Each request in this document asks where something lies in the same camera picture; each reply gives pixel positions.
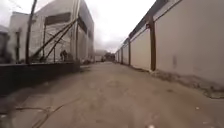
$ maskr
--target distant building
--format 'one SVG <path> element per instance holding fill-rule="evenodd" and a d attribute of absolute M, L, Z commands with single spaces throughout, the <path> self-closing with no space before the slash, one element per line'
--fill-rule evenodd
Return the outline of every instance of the distant building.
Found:
<path fill-rule="evenodd" d="M 59 15 L 66 16 L 65 18 L 68 20 L 57 22 L 58 19 L 53 19 L 54 21 L 52 20 L 53 22 L 51 24 L 46 25 L 45 21 L 47 17 L 57 17 Z M 14 45 L 13 47 L 19 48 L 20 60 L 25 59 L 28 18 L 29 15 L 27 14 L 13 12 L 9 25 L 10 36 L 12 37 L 10 44 Z M 35 53 L 43 45 L 43 42 L 46 42 L 61 28 L 77 18 L 80 18 L 79 23 L 75 24 L 56 46 L 56 60 L 61 60 L 60 53 L 62 51 L 70 54 L 73 60 L 93 59 L 94 22 L 84 0 L 55 0 L 34 14 L 30 36 L 30 55 Z M 46 56 L 53 45 L 54 41 L 41 52 L 40 56 Z M 53 55 L 53 53 L 50 54 L 47 61 L 52 61 L 54 58 Z"/>
<path fill-rule="evenodd" d="M 8 49 L 8 28 L 0 25 L 0 64 L 12 63 L 12 56 Z"/>
<path fill-rule="evenodd" d="M 106 50 L 95 50 L 94 60 L 95 62 L 100 62 L 102 59 L 105 59 L 107 51 Z"/>

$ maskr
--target white wall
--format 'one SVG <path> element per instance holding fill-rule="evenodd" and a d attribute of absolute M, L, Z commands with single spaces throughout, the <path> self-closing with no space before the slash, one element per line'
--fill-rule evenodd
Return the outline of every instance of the white wall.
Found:
<path fill-rule="evenodd" d="M 128 52 L 128 45 L 123 46 L 123 63 L 129 63 L 129 52 Z"/>
<path fill-rule="evenodd" d="M 151 65 L 150 30 L 145 30 L 134 40 L 131 40 L 131 65 L 135 68 L 149 71 Z"/>
<path fill-rule="evenodd" d="M 223 0 L 183 0 L 158 19 L 157 68 L 224 85 L 223 7 Z"/>

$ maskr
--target alley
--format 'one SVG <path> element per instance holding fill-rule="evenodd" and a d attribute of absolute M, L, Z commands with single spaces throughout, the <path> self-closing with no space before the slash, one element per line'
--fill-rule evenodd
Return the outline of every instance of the alley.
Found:
<path fill-rule="evenodd" d="M 119 64 L 93 64 L 38 88 L 10 115 L 13 128 L 224 127 L 223 100 Z"/>

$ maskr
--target wall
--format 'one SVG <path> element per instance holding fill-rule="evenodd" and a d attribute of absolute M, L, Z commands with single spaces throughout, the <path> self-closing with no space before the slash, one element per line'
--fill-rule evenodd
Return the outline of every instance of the wall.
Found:
<path fill-rule="evenodd" d="M 160 17 L 155 23 L 157 68 L 224 85 L 223 7 L 223 0 L 183 0 Z"/>
<path fill-rule="evenodd" d="M 150 30 L 142 28 L 140 34 L 131 39 L 131 65 L 149 71 L 151 65 Z"/>
<path fill-rule="evenodd" d="M 55 0 L 49 4 L 47 4 L 45 7 L 43 7 L 41 10 L 35 13 L 34 19 L 36 22 L 32 24 L 32 30 L 31 30 L 31 36 L 30 36 L 30 54 L 33 54 L 34 52 L 37 51 L 42 45 L 43 45 L 43 30 L 44 30 L 44 19 L 47 16 L 51 15 L 56 15 L 60 13 L 65 13 L 65 12 L 71 12 L 72 13 L 72 19 L 74 19 L 74 16 L 76 15 L 77 11 L 79 11 L 80 16 L 83 18 L 84 22 L 87 24 L 88 32 L 91 33 L 91 36 L 87 36 L 85 33 L 82 33 L 83 36 L 85 37 L 85 42 L 84 46 L 82 43 L 79 43 L 77 49 L 85 49 L 81 53 L 84 55 L 80 55 L 81 58 L 91 58 L 93 57 L 93 35 L 94 35 L 94 23 L 92 20 L 92 17 L 88 11 L 88 8 L 85 4 L 84 0 L 80 0 L 80 3 L 78 3 L 78 0 Z M 25 41 L 26 41 L 26 30 L 27 30 L 27 21 L 29 15 L 26 14 L 21 14 L 21 13 L 13 13 L 11 17 L 11 22 L 10 22 L 10 35 L 11 35 L 11 45 L 12 47 L 16 46 L 16 36 L 15 32 L 19 31 L 21 28 L 21 36 L 20 36 L 20 59 L 25 59 Z M 55 34 L 58 32 L 61 28 L 63 28 L 67 23 L 59 23 L 59 24 L 54 24 L 54 25 L 49 25 L 47 26 L 47 33 L 50 34 Z M 66 43 L 64 45 L 58 45 L 56 47 L 56 57 L 60 59 L 60 52 L 62 50 L 66 50 L 68 53 L 71 53 L 73 55 L 73 58 L 75 58 L 75 41 L 76 37 L 71 35 L 75 35 L 73 31 L 69 31 L 68 34 L 66 34 L 63 37 L 64 41 L 61 41 L 60 43 Z M 50 38 L 48 34 L 46 34 L 46 41 Z M 54 42 L 49 44 L 45 48 L 45 55 L 50 51 L 52 48 Z M 49 60 L 53 59 L 53 53 L 49 56 Z"/>
<path fill-rule="evenodd" d="M 129 52 L 128 52 L 128 44 L 123 46 L 123 63 L 128 64 L 129 62 Z"/>

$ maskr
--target building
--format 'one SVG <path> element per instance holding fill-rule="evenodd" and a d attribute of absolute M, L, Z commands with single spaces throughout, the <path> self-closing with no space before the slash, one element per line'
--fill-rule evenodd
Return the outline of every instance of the building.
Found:
<path fill-rule="evenodd" d="M 95 50 L 95 57 L 94 60 L 95 62 L 101 62 L 102 59 L 105 59 L 105 55 L 106 55 L 107 51 L 106 50 Z"/>
<path fill-rule="evenodd" d="M 9 29 L 10 43 L 19 47 L 19 59 L 25 59 L 25 41 L 29 15 L 13 12 Z M 34 14 L 30 36 L 30 55 L 34 54 L 44 42 L 74 19 L 75 25 L 55 47 L 55 54 L 50 53 L 55 41 L 52 41 L 39 56 L 49 57 L 47 61 L 61 61 L 60 53 L 66 51 L 72 60 L 93 59 L 94 22 L 84 0 L 55 0 Z"/>
<path fill-rule="evenodd" d="M 224 87 L 223 6 L 223 0 L 157 0 L 129 35 L 128 64 Z M 117 61 L 127 63 L 126 47 Z"/>

